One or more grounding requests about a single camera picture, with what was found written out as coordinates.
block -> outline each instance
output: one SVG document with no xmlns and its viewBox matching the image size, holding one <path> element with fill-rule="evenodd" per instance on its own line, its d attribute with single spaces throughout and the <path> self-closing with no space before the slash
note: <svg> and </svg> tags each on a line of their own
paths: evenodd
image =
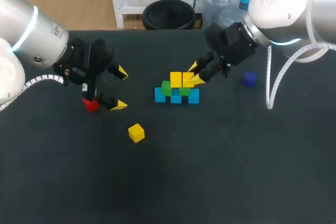
<svg viewBox="0 0 336 224">
<path fill-rule="evenodd" d="M 172 88 L 170 87 L 170 81 L 163 81 L 161 86 L 161 94 L 166 97 L 172 96 Z"/>
<path fill-rule="evenodd" d="M 132 138 L 132 140 L 137 143 L 138 141 L 145 138 L 145 131 L 143 128 L 139 125 L 139 123 L 133 125 L 128 129 L 128 134 Z"/>
<path fill-rule="evenodd" d="M 173 89 L 173 95 L 170 97 L 170 103 L 182 103 L 182 96 L 180 96 L 178 89 Z"/>
<path fill-rule="evenodd" d="M 188 96 L 190 93 L 190 88 L 179 88 L 179 95 Z"/>
<path fill-rule="evenodd" d="M 166 102 L 166 97 L 162 95 L 161 88 L 155 88 L 155 102 Z"/>
<path fill-rule="evenodd" d="M 188 97 L 189 104 L 199 104 L 200 103 L 200 93 L 199 89 L 190 89 L 190 94 Z"/>
<path fill-rule="evenodd" d="M 182 87 L 182 72 L 170 72 L 170 87 L 171 88 Z"/>
<path fill-rule="evenodd" d="M 99 108 L 98 101 L 89 101 L 83 98 L 84 106 L 89 112 L 93 112 Z"/>
<path fill-rule="evenodd" d="M 182 86 L 185 88 L 193 88 L 194 84 L 190 80 L 194 77 L 192 72 L 183 72 L 182 74 Z"/>
<path fill-rule="evenodd" d="M 253 72 L 247 72 L 244 76 L 243 83 L 246 87 L 255 88 L 257 85 L 257 74 Z"/>
</svg>

black table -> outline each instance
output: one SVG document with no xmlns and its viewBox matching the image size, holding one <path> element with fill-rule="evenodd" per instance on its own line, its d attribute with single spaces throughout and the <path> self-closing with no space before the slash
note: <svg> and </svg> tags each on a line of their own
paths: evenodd
<svg viewBox="0 0 336 224">
<path fill-rule="evenodd" d="M 100 88 L 129 106 L 90 114 L 80 86 L 45 81 L 1 112 L 0 223 L 336 220 L 334 54 L 294 64 L 272 111 L 265 49 L 200 86 L 200 105 L 155 104 L 154 87 L 207 51 L 201 31 L 71 35 L 116 49 L 129 78 L 104 76 Z M 273 79 L 285 61 L 275 54 Z M 242 85 L 246 71 L 257 88 Z M 44 72 L 26 67 L 26 79 Z"/>
</svg>

white cable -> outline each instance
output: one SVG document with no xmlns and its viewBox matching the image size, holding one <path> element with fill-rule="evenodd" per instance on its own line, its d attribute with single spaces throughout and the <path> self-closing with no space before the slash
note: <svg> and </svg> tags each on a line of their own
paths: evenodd
<svg viewBox="0 0 336 224">
<path fill-rule="evenodd" d="M 56 76 L 54 74 L 44 74 L 42 76 L 37 76 L 35 78 L 32 78 L 30 81 L 27 81 L 21 92 L 15 97 L 14 99 L 10 100 L 9 102 L 6 102 L 5 104 L 0 105 L 0 111 L 4 110 L 7 108 L 16 98 L 19 97 L 23 92 L 25 92 L 28 88 L 30 88 L 32 85 L 40 82 L 40 81 L 45 81 L 45 80 L 54 80 L 57 81 L 61 84 L 63 84 L 63 77 L 61 76 Z"/>
<path fill-rule="evenodd" d="M 275 79 L 271 94 L 270 92 L 270 76 L 271 76 L 271 59 L 272 59 L 272 48 L 271 46 L 268 47 L 268 56 L 267 56 L 267 70 L 266 70 L 266 106 L 269 110 L 273 109 L 275 96 L 277 94 L 278 87 L 280 85 L 280 82 L 285 75 L 286 71 L 289 69 L 290 65 L 299 58 L 303 53 L 314 49 L 314 48 L 328 48 L 331 50 L 336 51 L 336 45 L 330 44 L 330 43 L 318 43 L 317 45 L 310 44 L 307 45 L 300 50 L 298 50 L 295 54 L 293 54 L 285 63 L 285 65 L 280 70 L 277 78 Z"/>
</svg>

